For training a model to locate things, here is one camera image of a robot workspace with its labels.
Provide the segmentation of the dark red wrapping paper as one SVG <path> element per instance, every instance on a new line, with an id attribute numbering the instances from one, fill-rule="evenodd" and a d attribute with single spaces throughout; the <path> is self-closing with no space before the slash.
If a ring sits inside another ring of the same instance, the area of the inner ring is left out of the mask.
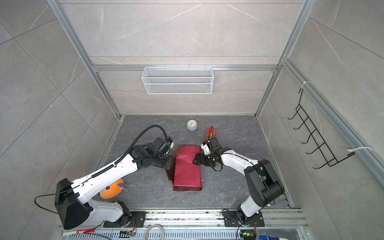
<path id="1" fill-rule="evenodd" d="M 176 192 L 201 191 L 203 189 L 201 179 L 201 167 L 193 164 L 196 154 L 201 153 L 201 147 L 193 145 L 179 145 L 173 151 L 174 162 L 167 177 L 173 183 Z"/>

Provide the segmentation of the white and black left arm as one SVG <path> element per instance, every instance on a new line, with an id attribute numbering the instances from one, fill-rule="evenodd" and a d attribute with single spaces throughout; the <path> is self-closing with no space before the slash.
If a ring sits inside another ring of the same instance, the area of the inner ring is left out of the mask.
<path id="1" fill-rule="evenodd" d="M 64 230 L 77 228 L 85 222 L 104 222 L 111 227 L 124 227 L 131 218 L 131 212 L 122 201 L 113 203 L 93 200 L 93 197 L 119 179 L 142 168 L 154 166 L 169 170 L 174 157 L 169 154 L 174 143 L 171 137 L 164 135 L 153 142 L 139 145 L 138 140 L 150 129 L 144 129 L 131 143 L 128 149 L 115 161 L 101 169 L 70 181 L 63 179 L 57 183 L 54 211 L 61 220 Z"/>

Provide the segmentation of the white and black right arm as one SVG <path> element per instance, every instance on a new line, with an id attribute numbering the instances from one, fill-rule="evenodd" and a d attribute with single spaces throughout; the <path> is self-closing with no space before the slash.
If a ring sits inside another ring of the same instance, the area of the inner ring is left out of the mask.
<path id="1" fill-rule="evenodd" d="M 221 167 L 230 167 L 245 176 L 250 196 L 238 206 L 236 212 L 236 219 L 243 225 L 248 225 L 261 209 L 285 193 L 282 181 L 272 164 L 266 159 L 252 160 L 234 150 L 225 149 L 208 155 L 203 152 L 198 153 L 193 164 L 212 169 L 216 164 L 220 164 Z"/>

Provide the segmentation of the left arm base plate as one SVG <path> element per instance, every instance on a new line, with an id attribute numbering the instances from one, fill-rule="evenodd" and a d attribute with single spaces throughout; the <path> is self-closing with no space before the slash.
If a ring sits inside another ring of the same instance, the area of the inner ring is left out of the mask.
<path id="1" fill-rule="evenodd" d="M 142 228 L 146 219 L 147 212 L 133 211 L 129 214 L 124 213 L 116 222 L 105 221 L 104 228 Z"/>

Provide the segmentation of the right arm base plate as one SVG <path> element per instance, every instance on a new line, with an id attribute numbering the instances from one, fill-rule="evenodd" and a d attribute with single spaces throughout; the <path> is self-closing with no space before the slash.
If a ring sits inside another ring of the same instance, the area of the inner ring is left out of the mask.
<path id="1" fill-rule="evenodd" d="M 241 217 L 238 211 L 222 210 L 226 227 L 264 227 L 265 222 L 261 212 L 254 214 L 252 217 Z"/>

